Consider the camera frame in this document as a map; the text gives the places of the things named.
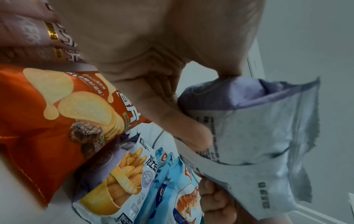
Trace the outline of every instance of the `yellow label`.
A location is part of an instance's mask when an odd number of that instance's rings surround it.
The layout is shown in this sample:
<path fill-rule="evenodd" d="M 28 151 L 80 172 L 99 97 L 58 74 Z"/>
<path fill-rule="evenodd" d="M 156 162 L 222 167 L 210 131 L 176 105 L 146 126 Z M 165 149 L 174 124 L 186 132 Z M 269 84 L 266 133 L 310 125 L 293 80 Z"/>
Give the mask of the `yellow label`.
<path fill-rule="evenodd" d="M 54 52 L 57 58 L 63 57 L 62 50 L 60 50 L 60 48 L 54 47 Z"/>
<path fill-rule="evenodd" d="M 124 112 L 122 115 L 125 119 L 124 131 L 127 131 L 130 126 L 130 119 L 129 119 L 129 116 L 126 112 Z"/>
<path fill-rule="evenodd" d="M 135 187 L 118 166 L 114 170 L 112 170 L 111 174 L 117 179 L 118 183 L 122 186 L 122 188 L 129 194 L 140 193 L 141 187 Z"/>
<path fill-rule="evenodd" d="M 49 23 L 49 22 L 44 22 L 45 26 L 47 27 L 48 29 L 48 33 L 49 33 L 49 38 L 52 40 L 52 41 L 57 41 L 59 39 L 59 36 L 58 34 L 55 32 L 55 29 L 54 29 L 54 26 L 52 23 Z"/>

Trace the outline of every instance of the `silver snack packet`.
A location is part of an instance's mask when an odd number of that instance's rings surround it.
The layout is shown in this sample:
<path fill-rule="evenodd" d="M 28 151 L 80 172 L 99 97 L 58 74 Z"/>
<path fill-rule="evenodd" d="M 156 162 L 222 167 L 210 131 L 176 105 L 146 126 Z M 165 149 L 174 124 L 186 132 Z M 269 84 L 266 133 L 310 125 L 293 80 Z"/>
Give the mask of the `silver snack packet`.
<path fill-rule="evenodd" d="M 312 199 L 302 159 L 319 134 L 319 85 L 229 77 L 191 86 L 179 106 L 210 128 L 214 145 L 199 155 L 176 139 L 178 152 L 258 220 L 296 210 Z"/>

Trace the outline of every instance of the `pink snack bag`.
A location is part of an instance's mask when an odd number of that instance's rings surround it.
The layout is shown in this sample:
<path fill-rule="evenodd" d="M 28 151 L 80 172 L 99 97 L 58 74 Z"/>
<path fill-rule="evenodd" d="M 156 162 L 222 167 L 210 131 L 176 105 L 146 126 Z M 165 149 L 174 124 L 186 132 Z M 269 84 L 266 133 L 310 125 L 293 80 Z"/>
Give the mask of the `pink snack bag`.
<path fill-rule="evenodd" d="M 79 51 L 50 47 L 0 47 L 0 62 L 81 62 Z"/>
<path fill-rule="evenodd" d="M 57 23 L 59 19 L 46 0 L 2 0 L 0 11 Z"/>
<path fill-rule="evenodd" d="M 57 46 L 77 50 L 77 44 L 57 23 L 0 13 L 0 46 Z"/>

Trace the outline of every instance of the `red logo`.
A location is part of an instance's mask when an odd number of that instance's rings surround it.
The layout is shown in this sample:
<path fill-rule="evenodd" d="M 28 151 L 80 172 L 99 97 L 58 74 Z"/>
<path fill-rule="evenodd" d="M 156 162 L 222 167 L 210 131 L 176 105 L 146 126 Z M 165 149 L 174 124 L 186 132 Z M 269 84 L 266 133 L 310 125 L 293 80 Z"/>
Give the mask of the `red logo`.
<path fill-rule="evenodd" d="M 187 169 L 186 166 L 184 166 L 184 175 L 189 176 L 189 178 L 191 179 L 191 182 L 192 182 L 191 172 L 189 172 L 189 170 Z"/>
<path fill-rule="evenodd" d="M 166 160 L 167 160 L 167 153 L 165 153 L 161 158 L 162 162 L 166 162 Z"/>

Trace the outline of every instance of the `food packaging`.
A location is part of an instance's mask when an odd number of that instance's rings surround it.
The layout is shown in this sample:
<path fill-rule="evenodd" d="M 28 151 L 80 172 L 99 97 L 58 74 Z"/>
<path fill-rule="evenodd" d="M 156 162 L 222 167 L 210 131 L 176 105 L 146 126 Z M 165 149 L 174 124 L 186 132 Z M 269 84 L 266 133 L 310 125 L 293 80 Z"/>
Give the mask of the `food packaging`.
<path fill-rule="evenodd" d="M 199 224 L 202 219 L 198 182 L 178 157 L 157 191 L 148 224 Z"/>
<path fill-rule="evenodd" d="M 91 224 L 132 224 L 154 182 L 155 150 L 141 134 L 111 142 L 81 178 L 73 208 Z"/>
<path fill-rule="evenodd" d="M 49 47 L 0 47 L 0 63 L 86 63 L 79 51 Z"/>
<path fill-rule="evenodd" d="M 148 222 L 151 208 L 153 207 L 153 204 L 155 202 L 157 192 L 162 182 L 165 180 L 165 177 L 171 165 L 175 161 L 173 153 L 170 152 L 169 154 L 167 154 L 163 150 L 163 148 L 159 148 L 158 150 L 156 150 L 155 156 L 157 159 L 157 170 L 156 170 L 155 180 L 151 186 L 148 195 L 146 196 L 144 204 L 141 207 L 141 210 L 135 220 L 135 223 L 146 224 Z"/>
<path fill-rule="evenodd" d="M 0 46 L 56 46 L 77 51 L 77 44 L 57 23 L 0 12 Z"/>
<path fill-rule="evenodd" d="M 3 0 L 0 1 L 0 11 L 53 23 L 59 22 L 47 0 Z"/>
<path fill-rule="evenodd" d="M 213 145 L 197 154 L 176 139 L 178 152 L 258 220 L 296 210 L 312 199 L 302 160 L 319 134 L 319 85 L 226 77 L 191 86 L 179 106 L 209 127 Z"/>
<path fill-rule="evenodd" d="M 0 64 L 0 144 L 45 203 L 106 143 L 149 122 L 98 72 Z"/>

